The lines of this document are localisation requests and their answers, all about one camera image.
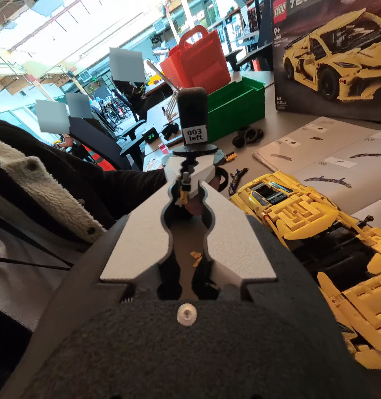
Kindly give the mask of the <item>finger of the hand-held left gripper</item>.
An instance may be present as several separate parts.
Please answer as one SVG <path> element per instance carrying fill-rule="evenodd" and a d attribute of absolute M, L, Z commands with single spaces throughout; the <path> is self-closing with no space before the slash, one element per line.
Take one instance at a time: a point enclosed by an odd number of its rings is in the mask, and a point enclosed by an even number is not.
<path fill-rule="evenodd" d="M 209 183 L 215 176 L 216 166 L 214 165 L 214 155 L 203 155 L 196 158 L 187 158 L 188 174 L 190 180 L 190 190 L 188 199 L 191 200 L 198 193 L 198 182 Z"/>
<path fill-rule="evenodd" d="M 186 158 L 182 156 L 163 156 L 163 171 L 166 179 L 165 187 L 175 183 L 181 176 L 181 170 Z"/>

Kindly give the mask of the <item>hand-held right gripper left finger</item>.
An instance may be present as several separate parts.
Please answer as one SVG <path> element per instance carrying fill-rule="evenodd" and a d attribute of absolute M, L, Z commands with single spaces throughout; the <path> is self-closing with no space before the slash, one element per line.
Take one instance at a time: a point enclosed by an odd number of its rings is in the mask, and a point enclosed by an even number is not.
<path fill-rule="evenodd" d="M 164 220 L 174 205 L 174 182 L 134 209 L 100 275 L 101 281 L 177 281 L 173 235 Z"/>

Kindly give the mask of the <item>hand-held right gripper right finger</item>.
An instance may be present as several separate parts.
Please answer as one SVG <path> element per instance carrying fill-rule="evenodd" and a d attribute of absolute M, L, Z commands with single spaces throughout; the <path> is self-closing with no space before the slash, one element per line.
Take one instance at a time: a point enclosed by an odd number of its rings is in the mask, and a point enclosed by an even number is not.
<path fill-rule="evenodd" d="M 199 181 L 203 259 L 219 288 L 274 281 L 277 275 L 246 214 L 205 181 Z"/>

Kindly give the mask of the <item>yellow beam with black pin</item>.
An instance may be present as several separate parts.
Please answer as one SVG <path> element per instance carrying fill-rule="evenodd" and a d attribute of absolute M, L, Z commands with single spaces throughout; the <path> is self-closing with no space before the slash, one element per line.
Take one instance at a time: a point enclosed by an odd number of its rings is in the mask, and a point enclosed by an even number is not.
<path fill-rule="evenodd" d="M 188 204 L 191 190 L 191 178 L 189 172 L 183 172 L 178 179 L 178 199 L 176 203 L 179 206 L 184 206 Z"/>

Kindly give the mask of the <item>yellow brick car model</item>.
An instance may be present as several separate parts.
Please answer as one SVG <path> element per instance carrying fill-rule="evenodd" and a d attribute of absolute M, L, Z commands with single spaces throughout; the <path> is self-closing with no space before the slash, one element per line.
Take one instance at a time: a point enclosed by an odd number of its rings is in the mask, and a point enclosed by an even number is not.
<path fill-rule="evenodd" d="M 381 370 L 381 229 L 344 213 L 314 187 L 281 171 L 229 200 L 273 233 L 319 285 L 348 351 Z"/>

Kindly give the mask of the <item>grey desk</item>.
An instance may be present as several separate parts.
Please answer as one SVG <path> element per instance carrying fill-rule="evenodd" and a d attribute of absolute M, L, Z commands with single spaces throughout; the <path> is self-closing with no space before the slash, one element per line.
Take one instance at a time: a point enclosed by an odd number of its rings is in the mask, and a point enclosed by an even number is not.
<path fill-rule="evenodd" d="M 265 71 L 248 71 L 248 72 L 231 72 L 232 81 L 240 81 L 242 77 L 251 77 L 257 81 L 265 83 L 265 118 L 251 124 L 253 128 L 261 128 L 264 131 L 264 137 L 259 145 L 253 144 L 250 146 L 245 146 L 240 149 L 237 154 L 238 157 L 233 161 L 224 165 L 228 172 L 233 172 L 236 168 L 247 167 L 248 173 L 241 180 L 241 183 L 247 183 L 253 178 L 259 177 L 265 173 L 270 172 L 260 161 L 252 156 L 252 152 L 259 147 L 263 147 L 273 141 L 280 139 L 281 137 L 287 136 L 293 131 L 301 128 L 302 126 L 308 124 L 315 120 L 318 116 L 307 115 L 299 113 L 289 113 L 289 112 L 277 112 L 275 108 L 275 91 L 274 91 L 274 74 L 273 72 Z M 167 122 L 167 118 L 164 116 L 162 107 L 169 103 L 169 98 L 158 103 L 147 112 L 147 129 L 150 127 L 155 127 L 159 132 L 161 131 L 163 125 Z M 350 120 L 344 118 L 337 118 L 340 121 L 348 122 L 356 126 L 361 126 L 364 128 L 371 128 L 381 131 L 381 123 L 375 123 L 372 121 L 362 121 L 362 120 Z M 225 153 L 231 152 L 232 139 L 235 136 L 235 132 L 230 135 L 219 139 L 214 142 L 219 148 L 225 151 Z M 157 140 L 152 144 L 153 152 L 148 149 L 148 154 L 144 158 L 144 168 L 146 168 L 150 159 L 161 154 L 161 150 L 158 144 L 161 140 Z M 178 258 L 178 263 L 181 268 L 180 273 L 180 284 L 183 288 L 181 299 L 192 299 L 197 300 L 197 296 L 192 291 L 191 280 L 194 274 L 194 268 L 191 262 L 190 252 L 192 250 L 199 250 L 202 248 L 202 233 L 205 228 L 200 217 L 196 216 L 190 221 L 179 221 L 173 224 L 174 233 L 183 233 L 189 230 L 189 233 L 195 235 L 198 241 L 194 242 L 194 247 L 182 236 L 174 237 L 174 249 Z"/>

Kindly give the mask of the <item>person's left hand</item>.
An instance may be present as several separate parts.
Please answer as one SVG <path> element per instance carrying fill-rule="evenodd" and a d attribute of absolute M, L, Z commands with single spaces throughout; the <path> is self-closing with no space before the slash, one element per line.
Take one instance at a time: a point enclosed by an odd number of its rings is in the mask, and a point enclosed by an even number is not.
<path fill-rule="evenodd" d="M 219 185 L 221 183 L 221 176 L 215 174 L 215 176 L 208 181 L 208 184 L 213 187 L 214 190 L 218 191 Z M 194 197 L 188 200 L 188 203 L 184 206 L 185 209 L 193 216 L 200 216 L 203 211 L 202 203 L 199 199 L 199 193 L 196 193 Z"/>

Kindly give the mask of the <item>black clamp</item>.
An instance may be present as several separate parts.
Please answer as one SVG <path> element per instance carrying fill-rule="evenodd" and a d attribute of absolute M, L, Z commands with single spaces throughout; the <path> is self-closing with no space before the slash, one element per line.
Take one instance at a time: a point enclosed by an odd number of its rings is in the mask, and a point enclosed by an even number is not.
<path fill-rule="evenodd" d="M 161 134 L 164 140 L 169 141 L 171 136 L 173 135 L 175 136 L 178 134 L 178 131 L 179 131 L 179 125 L 177 123 L 170 122 L 163 127 Z"/>

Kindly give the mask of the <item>black device with green display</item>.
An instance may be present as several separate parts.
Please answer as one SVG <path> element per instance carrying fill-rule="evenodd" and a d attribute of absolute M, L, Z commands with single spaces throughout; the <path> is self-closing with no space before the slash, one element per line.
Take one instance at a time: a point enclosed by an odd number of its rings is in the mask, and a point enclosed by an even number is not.
<path fill-rule="evenodd" d="M 142 137 L 145 143 L 151 144 L 155 142 L 160 137 L 160 135 L 155 127 L 151 127 L 150 129 L 142 133 Z"/>

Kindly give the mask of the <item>wooden stand on metal legs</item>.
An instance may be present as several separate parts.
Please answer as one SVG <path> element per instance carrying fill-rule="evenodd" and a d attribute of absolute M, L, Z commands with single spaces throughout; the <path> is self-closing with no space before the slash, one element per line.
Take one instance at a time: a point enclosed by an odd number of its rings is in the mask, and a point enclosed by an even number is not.
<path fill-rule="evenodd" d="M 171 99 L 168 103 L 168 105 L 164 108 L 164 116 L 167 118 L 168 122 L 171 122 L 173 120 L 173 117 L 176 117 L 178 115 L 178 112 L 175 112 L 175 106 L 177 105 L 177 100 L 178 100 L 178 94 L 182 90 L 181 87 L 177 87 L 175 84 L 172 83 L 172 81 L 166 77 L 163 72 L 159 71 L 157 67 L 154 66 L 153 63 L 151 63 L 149 60 L 146 60 L 146 64 L 148 67 L 150 67 L 166 84 L 170 86 L 170 88 L 173 90 L 173 94 L 171 96 Z"/>

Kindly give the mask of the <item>green plastic bin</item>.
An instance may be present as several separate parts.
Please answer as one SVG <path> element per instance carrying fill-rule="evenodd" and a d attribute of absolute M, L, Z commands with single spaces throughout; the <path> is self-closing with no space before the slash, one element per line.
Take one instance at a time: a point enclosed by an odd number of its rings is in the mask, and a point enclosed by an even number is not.
<path fill-rule="evenodd" d="M 208 142 L 264 119 L 265 84 L 250 77 L 208 95 Z"/>

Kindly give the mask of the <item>red carrier bag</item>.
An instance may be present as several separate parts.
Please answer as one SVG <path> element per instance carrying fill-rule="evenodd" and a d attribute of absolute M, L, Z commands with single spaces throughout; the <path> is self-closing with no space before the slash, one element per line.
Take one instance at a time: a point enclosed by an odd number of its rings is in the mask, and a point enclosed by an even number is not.
<path fill-rule="evenodd" d="M 203 87 L 208 95 L 231 82 L 217 31 L 201 25 L 183 34 L 160 66 L 175 86 Z"/>

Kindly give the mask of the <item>person's fleece-lined jacket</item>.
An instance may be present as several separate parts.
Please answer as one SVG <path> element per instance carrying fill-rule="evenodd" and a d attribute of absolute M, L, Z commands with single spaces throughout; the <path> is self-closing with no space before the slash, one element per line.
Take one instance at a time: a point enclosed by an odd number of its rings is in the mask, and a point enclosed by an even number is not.
<path fill-rule="evenodd" d="M 55 221 L 88 243 L 103 236 L 106 229 L 50 175 L 38 157 L 0 141 L 0 166 Z"/>

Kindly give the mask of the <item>person's white shirt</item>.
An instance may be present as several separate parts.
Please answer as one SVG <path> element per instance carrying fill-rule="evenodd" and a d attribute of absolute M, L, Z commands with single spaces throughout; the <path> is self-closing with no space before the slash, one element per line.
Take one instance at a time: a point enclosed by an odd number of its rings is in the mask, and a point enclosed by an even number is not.
<path fill-rule="evenodd" d="M 68 272 L 49 267 L 69 268 L 89 245 L 71 241 L 34 225 L 26 229 L 0 216 L 0 311 L 34 331 L 40 316 Z"/>

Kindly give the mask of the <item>open instruction booklet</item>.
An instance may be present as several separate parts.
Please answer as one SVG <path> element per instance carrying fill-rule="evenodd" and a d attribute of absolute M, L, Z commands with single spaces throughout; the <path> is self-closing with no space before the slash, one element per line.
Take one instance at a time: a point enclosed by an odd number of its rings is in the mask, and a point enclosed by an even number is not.
<path fill-rule="evenodd" d="M 319 117 L 252 155 L 314 187 L 349 215 L 381 200 L 381 128 Z"/>

